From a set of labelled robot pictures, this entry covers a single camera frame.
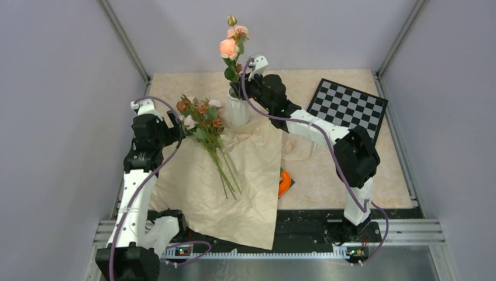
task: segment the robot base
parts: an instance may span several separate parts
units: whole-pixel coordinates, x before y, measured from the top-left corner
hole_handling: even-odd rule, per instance
[[[155,281],[159,278],[160,258],[153,249],[136,245],[115,248],[114,276],[116,281],[142,280]],[[105,280],[109,277],[110,246],[98,249],[95,262],[102,271]]]
[[[324,226],[324,240],[336,246],[347,242],[362,243],[362,246],[349,248],[350,263],[364,261],[368,257],[367,243],[381,242],[382,236],[377,222],[370,222],[370,217],[358,226],[347,219],[339,222],[329,222]]]

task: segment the wrapping paper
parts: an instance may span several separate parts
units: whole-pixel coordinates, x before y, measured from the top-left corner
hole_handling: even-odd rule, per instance
[[[191,229],[242,245],[271,249],[277,215],[282,131],[265,118],[243,126],[226,124],[221,135],[243,194],[226,199],[216,165],[191,138],[160,170],[150,208],[182,210]],[[174,146],[164,148],[167,157]],[[226,166],[223,171],[229,177]]]

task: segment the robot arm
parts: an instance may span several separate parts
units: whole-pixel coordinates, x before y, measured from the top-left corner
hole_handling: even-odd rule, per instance
[[[321,127],[329,137],[339,166],[350,184],[353,194],[359,202],[368,200],[370,187],[380,159],[366,129],[361,126],[356,126],[353,129],[336,126],[302,110],[300,106],[288,100],[286,87],[280,76],[275,74],[263,76],[263,71],[268,65],[267,59],[260,54],[252,58],[253,62],[249,66],[252,71],[247,74],[244,82],[248,98],[252,98],[262,105],[270,115],[289,119],[286,121],[271,119],[276,128],[327,146],[325,137],[311,124]],[[244,99],[240,87],[233,87],[233,89],[239,98]],[[310,125],[294,122],[291,119],[307,121]],[[367,207],[365,212],[362,211],[354,202],[351,194],[347,193],[346,195],[345,219],[360,231],[368,223],[370,209]]]
[[[153,104],[151,99],[131,103],[137,113],[133,120],[133,147],[124,159],[124,185],[117,222],[121,222],[119,236],[116,240],[114,262],[115,280],[157,280],[159,276],[160,258],[145,241],[145,223],[151,192],[158,174],[151,175],[159,167],[164,158],[162,149],[178,141],[181,136],[180,127],[169,111],[173,127],[169,128]],[[179,231],[185,231],[184,216],[180,212],[169,212],[167,233],[171,240]],[[105,249],[98,249],[95,261],[106,280],[109,278],[109,262],[111,260],[111,244],[118,231],[115,225]]]

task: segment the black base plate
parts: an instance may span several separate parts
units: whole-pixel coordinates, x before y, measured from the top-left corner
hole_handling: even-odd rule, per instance
[[[348,224],[330,222],[324,227],[324,237],[336,246],[341,246],[345,242],[381,242],[382,240],[377,222],[369,222],[359,233]]]
[[[343,210],[278,210],[274,245],[271,251],[224,241],[190,229],[174,237],[172,242],[207,241],[212,244],[213,253],[231,252],[234,249],[237,249],[238,253],[332,252],[332,244],[325,241],[323,232],[329,227],[328,220],[342,220],[343,212]],[[423,218],[419,208],[386,210],[386,213],[390,219]],[[370,218],[376,220],[384,217],[379,210],[371,210]],[[372,222],[371,229],[375,234],[375,229],[378,229],[377,223]],[[370,235],[368,241],[378,242],[380,239],[380,234]],[[207,246],[199,244],[195,245],[194,252],[202,253],[207,249]]]

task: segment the white cable tie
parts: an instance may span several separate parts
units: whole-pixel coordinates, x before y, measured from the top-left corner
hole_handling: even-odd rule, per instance
[[[123,207],[119,209],[119,214],[123,213],[138,213],[140,210],[139,208],[133,208],[133,207]]]
[[[310,121],[308,122],[308,125],[306,126],[307,130],[308,130],[308,138],[309,139],[312,139],[311,138],[311,132],[312,132],[312,125],[316,122],[316,121],[319,121],[320,118],[317,118],[317,117],[313,117],[312,119],[310,119]]]

